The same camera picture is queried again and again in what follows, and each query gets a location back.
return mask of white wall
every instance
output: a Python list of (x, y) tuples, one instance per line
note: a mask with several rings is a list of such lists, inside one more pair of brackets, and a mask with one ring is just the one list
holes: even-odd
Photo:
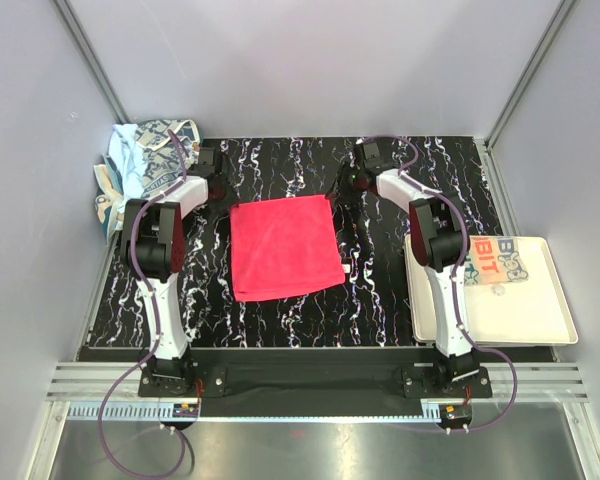
[(0, 479), (24, 478), (104, 242), (92, 165), (112, 116), (50, 1), (0, 1)]
[(549, 240), (600, 427), (600, 0), (576, 7), (495, 155), (522, 232)]
[(559, 0), (71, 0), (133, 119), (485, 136)]

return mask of metal frame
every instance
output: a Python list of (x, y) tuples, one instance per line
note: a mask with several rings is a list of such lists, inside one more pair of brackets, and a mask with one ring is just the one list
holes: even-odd
[(80, 20), (78, 20), (78, 16), (73, 10), (69, 0), (51, 1), (58, 11), (63, 23), (65, 24), (71, 39), (78, 48), (85, 65), (93, 75), (95, 83), (100, 89), (102, 97), (104, 98), (108, 107), (111, 109), (111, 113), (113, 113), (116, 122), (129, 123), (129, 116), (122, 106), (122, 103), (120, 103), (120, 99), (118, 98), (113, 85), (111, 85), (111, 81), (105, 73), (104, 68), (102, 68), (100, 60), (98, 60), (98, 56), (96, 55), (96, 52), (91, 45), (91, 42), (89, 41), (89, 38), (87, 37), (87, 34), (80, 23)]
[(564, 404), (565, 416), (587, 480), (600, 480), (600, 435), (591, 404)]
[[(71, 7), (70, 0), (52, 0), (52, 3), (65, 23), (69, 34), (92, 73), (116, 121), (128, 123), (129, 117), (100, 64), (75, 11)], [(475, 141), (505, 235), (518, 235), (520, 232), (500, 170), (497, 162), (494, 160), (492, 149), (502, 135), (548, 50), (577, 3), (578, 0), (562, 0), (560, 2), (489, 135), (484, 140), (476, 139)], [(114, 246), (115, 240), (109, 246), (102, 262), (100, 281), (92, 294), (90, 309), (85, 318), (84, 332), (80, 336), (83, 343), (97, 314), (98, 301), (104, 289), (107, 271), (115, 249)], [(30, 463), (27, 478), (37, 480), (49, 477), (67, 418), (77, 418), (81, 415), (88, 417), (91, 415), (92, 412), (87, 415), (84, 413), (84, 410), (76, 407), (80, 405), (89, 407), (94, 405), (95, 402), (101, 401), (111, 383), (130, 368), (131, 365), (131, 363), (77, 362), (61, 363), (58, 365), (48, 392), (46, 418), (39, 435), (34, 457)], [(494, 396), (492, 399), (474, 399), (474, 402), (497, 403), (507, 401), (512, 387), (511, 373), (508, 366), (505, 364), (486, 364), (486, 366), (492, 381)], [(586, 478), (588, 480), (600, 479), (600, 436), (593, 420), (591, 405), (588, 403), (586, 390), (582, 384), (577, 365), (573, 363), (526, 363), (516, 364), (516, 368), (519, 376), (519, 395), (517, 401), (562, 404), (566, 422), (573, 437)], [(111, 398), (114, 410), (112, 410), (113, 413), (108, 414), (110, 417), (115, 417), (119, 420), (120, 415), (124, 417), (127, 415), (125, 412), (130, 411), (125, 409), (115, 411), (116, 405), (127, 407), (139, 406), (139, 408), (142, 408), (143, 406), (155, 404), (155, 399), (139, 398), (137, 396), (139, 380), (140, 372), (137, 371), (122, 382)], [(170, 401), (173, 402), (175, 400), (160, 399), (159, 407), (162, 407), (163, 402), (165, 402), (164, 405), (168, 406)], [(184, 400), (181, 397), (177, 398), (178, 402), (183, 402)], [(196, 402), (195, 398), (186, 400), (189, 403)], [(431, 418), (429, 418), (431, 415), (435, 416), (435, 408), (437, 408), (435, 400), (423, 403), (423, 411), (427, 412), (423, 416), (427, 417), (427, 421), (431, 421)], [(136, 415), (134, 419), (138, 419), (137, 411), (134, 415)], [(213, 418), (208, 420), (235, 421), (236, 419)], [(237, 420), (275, 421), (275, 419), (247, 418)], [(328, 420), (319, 417), (297, 419), (297, 421)], [(346, 417), (346, 421), (356, 421), (356, 419)], [(386, 423), (387, 419), (364, 419), (365, 423), (369, 421)]]
[(87, 309), (87, 314), (85, 315), (84, 324), (82, 326), (81, 334), (78, 340), (79, 343), (75, 345), (74, 351), (76, 352), (76, 356), (74, 360), (77, 360), (80, 348), (89, 341), (91, 329), (93, 328), (93, 325), (96, 322), (96, 317), (98, 315), (98, 307), (100, 305), (100, 298), (102, 297), (102, 293), (104, 292), (104, 286), (107, 283), (107, 275), (109, 273), (111, 261), (113, 260), (113, 254), (116, 250), (118, 235), (118, 232), (116, 232), (113, 235), (113, 237), (109, 241), (109, 245), (107, 245), (107, 249), (105, 250), (105, 253), (102, 257), (102, 261), (100, 262), (100, 267), (98, 268), (98, 280), (95, 286), (93, 287), (93, 291), (91, 292), (91, 297), (89, 299), (89, 307)]
[[(68, 362), (58, 364), (47, 401), (102, 401), (111, 384), (131, 368), (133, 363)], [(483, 363), (489, 371), (493, 397), (473, 399), (474, 403), (507, 402), (511, 396), (512, 376), (505, 363)], [(517, 363), (518, 397), (521, 403), (583, 403), (587, 393), (575, 363)], [(116, 389), (111, 401), (154, 402), (154, 398), (138, 397), (141, 372), (131, 373)], [(196, 403), (196, 398), (161, 398), (165, 402)], [(430, 399), (426, 403), (445, 403)]]
[(491, 129), (491, 132), (485, 139), (486, 145), (490, 150), (498, 142), (498, 139), (502, 135), (502, 131), (507, 126), (507, 123), (509, 123), (513, 112), (518, 106), (518, 103), (520, 103), (520, 100), (524, 96), (525, 92), (527, 91), (527, 88), (529, 87), (529, 84), (533, 80), (533, 77), (538, 71), (538, 68), (542, 64), (542, 61), (544, 60), (545, 56), (547, 55), (547, 52), (551, 48), (551, 45), (558, 36), (558, 33), (569, 18), (569, 15), (573, 11), (578, 1), (579, 0), (561, 0), (560, 4), (558, 5), (558, 8), (556, 8), (556, 11), (554, 12), (553, 17), (549, 21), (547, 28), (542, 34), (538, 45), (531, 54), (531, 58), (527, 62), (527, 65), (524, 68), (522, 75), (518, 80), (518, 83), (516, 84), (516, 86), (513, 89), (513, 92), (509, 96), (509, 100), (507, 100), (504, 109), (502, 110), (500, 116), (496, 120), (496, 123)]

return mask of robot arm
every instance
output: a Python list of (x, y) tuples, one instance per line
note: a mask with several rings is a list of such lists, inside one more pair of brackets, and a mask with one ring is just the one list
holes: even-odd
[[(193, 382), (191, 362), (188, 361), (189, 342), (182, 327), (178, 302), (178, 273), (185, 259), (182, 219), (207, 202), (217, 209), (226, 209), (237, 202), (238, 197), (227, 180), (228, 168), (228, 161), (222, 152), (213, 148), (201, 148), (198, 163), (187, 171), (184, 183), (169, 196), (152, 205), (140, 221), (136, 254), (140, 268), (157, 297), (161, 319), (158, 338), (148, 287), (136, 279), (149, 320), (150, 345), (159, 341), (148, 370), (152, 380), (169, 379), (176, 388), (187, 388)], [(138, 212), (146, 202), (143, 199), (132, 199), (125, 208), (121, 259), (132, 272), (131, 231)]]
[[(416, 259), (422, 265), (427, 273), (427, 278), (431, 284), (431, 293), (433, 294), (433, 304), (436, 312), (436, 347), (445, 356), (461, 356), (471, 352), (471, 345), (457, 327), (456, 313), (453, 307), (453, 296), (451, 294), (451, 271), (455, 260), (451, 264), (433, 265), (431, 258), (433, 253), (427, 254), (423, 237), (424, 225), (422, 217), (428, 217), (430, 208), (438, 203), (431, 194), (426, 194), (427, 187), (416, 182), (407, 183), (400, 178), (400, 172), (397, 168), (387, 170), (378, 175), (375, 179), (378, 196), (391, 200), (405, 212), (409, 212), (412, 225), (412, 245), (414, 253), (417, 251)], [(433, 218), (429, 224), (434, 226)], [(435, 238), (430, 234), (429, 240)], [(469, 319), (464, 295), (464, 265), (460, 266), (456, 272), (458, 277), (458, 302), (460, 304), (460, 313), (462, 315), (462, 324), (466, 331), (469, 331)]]
[[(473, 358), (472, 346), (458, 328), (451, 274), (462, 253), (462, 234), (456, 219), (441, 200), (428, 192), (428, 188), (416, 180), (400, 178), (398, 169), (380, 156), (377, 144), (357, 144), (352, 162), (344, 163), (334, 182), (337, 199), (356, 201), (364, 191), (391, 200), (409, 213), (411, 244), (417, 262), (424, 267), (431, 285), (436, 312), (436, 349), (441, 360), (436, 365), (441, 383), (455, 382), (478, 372), (479, 365)], [(446, 195), (456, 206), (460, 201), (456, 192)], [(461, 322), (469, 331), (464, 295), (464, 265), (456, 271), (458, 304)]]

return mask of black marble table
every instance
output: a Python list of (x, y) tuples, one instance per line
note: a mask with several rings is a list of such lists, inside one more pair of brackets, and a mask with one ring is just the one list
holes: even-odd
[[(355, 138), (227, 139), (206, 141), (225, 151), (243, 202), (327, 191)], [(478, 152), (471, 137), (417, 137), (420, 152), (409, 173), (426, 185), (455, 189), (466, 203), (472, 234), (500, 234)], [(391, 139), (381, 153), (398, 166), (413, 152)], [(230, 226), (225, 214), (203, 208), (185, 220), (187, 256), (180, 274), (184, 328), (194, 347), (333, 347), (412, 345), (403, 253), (405, 213), (388, 200), (364, 197), (364, 209), (333, 212), (344, 285), (302, 297), (259, 303), (234, 301)], [(114, 254), (88, 347), (149, 343), (135, 281)]]

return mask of red cloth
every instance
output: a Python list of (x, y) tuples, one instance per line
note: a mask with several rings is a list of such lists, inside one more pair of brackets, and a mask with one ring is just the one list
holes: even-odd
[(344, 283), (331, 204), (323, 195), (242, 203), (230, 217), (231, 275), (239, 302)]

